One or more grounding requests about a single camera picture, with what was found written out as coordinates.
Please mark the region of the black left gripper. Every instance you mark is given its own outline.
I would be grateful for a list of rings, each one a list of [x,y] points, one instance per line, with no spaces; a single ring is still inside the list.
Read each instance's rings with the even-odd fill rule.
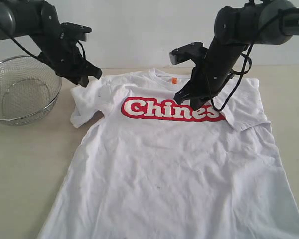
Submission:
[[[37,37],[37,46],[41,50],[38,60],[53,69],[56,75],[87,87],[88,76],[100,79],[102,70],[86,61],[85,53],[80,52],[77,44],[81,44],[80,41]]]

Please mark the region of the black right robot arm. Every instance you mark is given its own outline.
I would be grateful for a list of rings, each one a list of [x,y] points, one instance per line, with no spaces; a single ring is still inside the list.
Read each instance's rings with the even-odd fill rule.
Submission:
[[[214,38],[208,48],[193,42],[170,52],[177,65],[194,62],[190,80],[174,95],[197,110],[212,101],[235,75],[248,73],[254,45],[281,45],[299,36],[299,8],[287,0],[249,1],[242,8],[226,6],[215,19]]]

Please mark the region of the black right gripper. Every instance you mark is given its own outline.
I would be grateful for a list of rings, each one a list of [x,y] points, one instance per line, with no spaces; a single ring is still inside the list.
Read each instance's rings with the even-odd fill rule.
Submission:
[[[174,95],[181,104],[190,99],[190,106],[198,110],[206,102],[217,96],[225,84],[233,78],[233,54],[224,49],[204,49],[195,58],[196,66],[189,80]]]

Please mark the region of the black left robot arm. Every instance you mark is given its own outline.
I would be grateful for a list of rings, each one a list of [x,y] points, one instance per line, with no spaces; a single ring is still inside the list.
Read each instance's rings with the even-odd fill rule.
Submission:
[[[56,75],[86,87],[103,72],[86,59],[82,45],[92,29],[60,23],[56,8],[44,0],[0,0],[0,40],[10,39]]]

